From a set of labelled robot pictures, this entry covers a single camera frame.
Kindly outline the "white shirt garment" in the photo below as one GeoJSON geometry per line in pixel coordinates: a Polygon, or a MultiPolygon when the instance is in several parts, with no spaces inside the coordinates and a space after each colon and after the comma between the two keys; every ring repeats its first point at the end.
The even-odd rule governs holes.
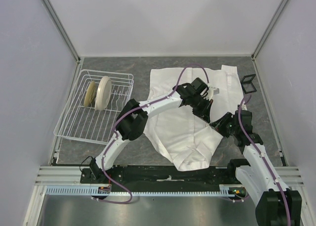
{"type": "MultiPolygon", "coordinates": [[[[170,91],[176,83],[191,83],[195,78],[209,80],[219,88],[210,110],[211,121],[227,112],[234,113],[243,98],[237,67],[222,65],[220,70],[189,67],[151,70],[149,99],[170,91]]],[[[147,121],[144,129],[154,149],[179,171],[208,168],[222,136],[196,117],[189,106],[167,110],[147,121]]]]}

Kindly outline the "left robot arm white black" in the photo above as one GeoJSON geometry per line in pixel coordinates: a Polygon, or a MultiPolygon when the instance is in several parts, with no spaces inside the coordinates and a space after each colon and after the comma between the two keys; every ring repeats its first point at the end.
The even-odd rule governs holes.
{"type": "Polygon", "coordinates": [[[188,105],[195,116],[209,124],[212,98],[218,93],[218,88],[196,78],[192,83],[176,84],[170,92],[157,98],[140,102],[130,100],[113,125],[109,143],[101,154],[92,158],[89,164],[91,177],[97,183],[105,182],[107,169],[112,167],[122,149],[143,134],[150,118],[162,112],[188,105]]]}

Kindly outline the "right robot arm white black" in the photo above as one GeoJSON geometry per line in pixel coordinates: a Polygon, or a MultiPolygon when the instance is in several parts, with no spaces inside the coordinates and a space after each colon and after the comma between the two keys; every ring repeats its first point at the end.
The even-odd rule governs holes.
{"type": "Polygon", "coordinates": [[[210,126],[223,137],[233,137],[244,156],[229,162],[226,177],[229,182],[244,186],[255,204],[257,224],[300,225],[302,197],[282,180],[268,158],[262,139],[253,132],[252,113],[228,112],[210,126]]]}

